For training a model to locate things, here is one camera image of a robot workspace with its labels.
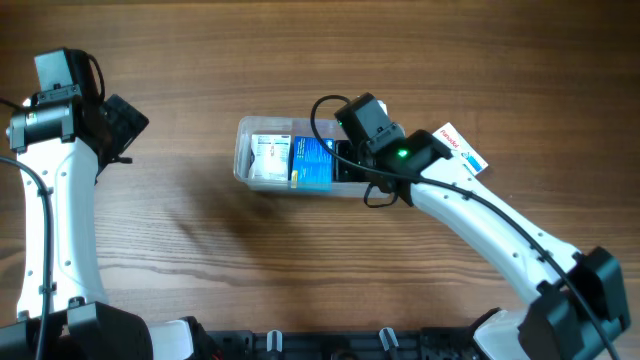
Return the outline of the blue medicine box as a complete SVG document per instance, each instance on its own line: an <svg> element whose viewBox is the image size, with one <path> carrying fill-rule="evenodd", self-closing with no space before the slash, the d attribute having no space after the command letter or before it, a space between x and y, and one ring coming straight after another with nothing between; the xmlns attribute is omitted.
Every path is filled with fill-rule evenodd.
<svg viewBox="0 0 640 360"><path fill-rule="evenodd" d="M332 156L315 137L296 136L292 153L291 188L328 192L332 182Z"/></svg>

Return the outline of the white medicine box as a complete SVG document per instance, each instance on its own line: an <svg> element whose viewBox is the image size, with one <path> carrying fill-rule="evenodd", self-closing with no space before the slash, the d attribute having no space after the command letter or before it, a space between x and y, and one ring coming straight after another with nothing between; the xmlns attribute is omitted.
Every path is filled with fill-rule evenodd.
<svg viewBox="0 0 640 360"><path fill-rule="evenodd" d="M290 149L290 135L253 134L250 146L249 178L287 181Z"/></svg>

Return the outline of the white Panadol box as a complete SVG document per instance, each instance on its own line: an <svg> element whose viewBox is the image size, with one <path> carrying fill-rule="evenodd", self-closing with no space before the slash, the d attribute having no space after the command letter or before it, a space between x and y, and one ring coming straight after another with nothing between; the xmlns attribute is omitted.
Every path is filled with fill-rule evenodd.
<svg viewBox="0 0 640 360"><path fill-rule="evenodd" d="M465 169L477 176L489 167L483 157L465 140L458 130L446 123L433 133L434 137L451 149L453 155L460 160Z"/></svg>

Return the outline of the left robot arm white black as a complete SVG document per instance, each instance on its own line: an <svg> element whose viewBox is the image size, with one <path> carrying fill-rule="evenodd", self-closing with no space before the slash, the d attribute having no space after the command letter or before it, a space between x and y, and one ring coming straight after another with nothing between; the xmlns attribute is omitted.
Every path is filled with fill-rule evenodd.
<svg viewBox="0 0 640 360"><path fill-rule="evenodd" d="M99 174L125 161L148 119L107 95L97 60L60 48L35 59L40 89L6 130L25 195L26 260L5 359L209 359L214 342L191 317L149 324L109 304L96 256Z"/></svg>

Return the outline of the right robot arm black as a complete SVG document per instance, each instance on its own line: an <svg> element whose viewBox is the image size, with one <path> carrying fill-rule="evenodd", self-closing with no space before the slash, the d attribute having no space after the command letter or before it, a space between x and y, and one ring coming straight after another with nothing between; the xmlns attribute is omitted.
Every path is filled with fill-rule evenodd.
<svg viewBox="0 0 640 360"><path fill-rule="evenodd" d="M380 190L433 216L479 253L525 307L498 310L472 332L489 359L593 359L619 355L631 325L618 260L543 231L484 187L434 135L405 135L377 99L345 100L336 120Z"/></svg>

